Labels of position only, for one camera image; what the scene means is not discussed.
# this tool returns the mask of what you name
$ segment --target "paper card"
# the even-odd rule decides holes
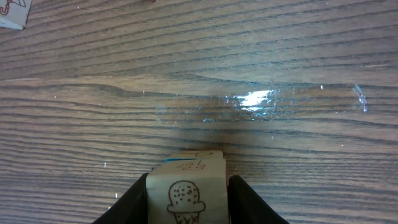
[[[0,0],[0,26],[24,29],[32,0]]]
[[[166,158],[165,162],[189,159],[224,159],[221,151],[180,151]]]
[[[148,224],[228,224],[224,159],[170,161],[147,176]]]

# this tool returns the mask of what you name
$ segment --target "sketch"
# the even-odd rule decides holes
[[[169,200],[167,211],[173,213],[176,224],[197,224],[200,212],[206,209],[206,204],[200,201],[198,187],[187,180],[170,186]]]
[[[182,170],[197,170],[197,169],[203,169],[205,168],[206,165],[201,165],[201,159],[197,161],[189,161],[187,163],[184,163],[182,165],[179,165],[177,168],[180,168]]]
[[[208,152],[208,151],[200,151],[200,152],[180,152],[181,154],[194,154],[196,158],[202,158],[202,157],[206,157],[206,156],[210,156],[213,155],[212,152]]]
[[[7,0],[6,6],[0,6],[0,14],[6,16],[10,10],[11,3],[17,4],[20,7],[26,7],[25,0]]]

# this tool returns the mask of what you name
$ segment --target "ice cream cone drawing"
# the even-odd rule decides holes
[[[199,189],[195,183],[181,180],[169,188],[170,205],[167,211],[173,213],[177,224],[197,224],[199,214],[206,204],[200,201]]]

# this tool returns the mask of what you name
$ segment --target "plastic film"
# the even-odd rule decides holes
[[[169,124],[202,121],[264,121],[315,114],[366,112],[366,97],[355,85],[288,86],[245,93],[185,96],[157,108]]]

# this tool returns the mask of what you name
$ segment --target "wood grain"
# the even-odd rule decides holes
[[[0,29],[0,222],[91,223],[219,149],[290,223],[398,223],[397,65],[396,0],[35,0]]]

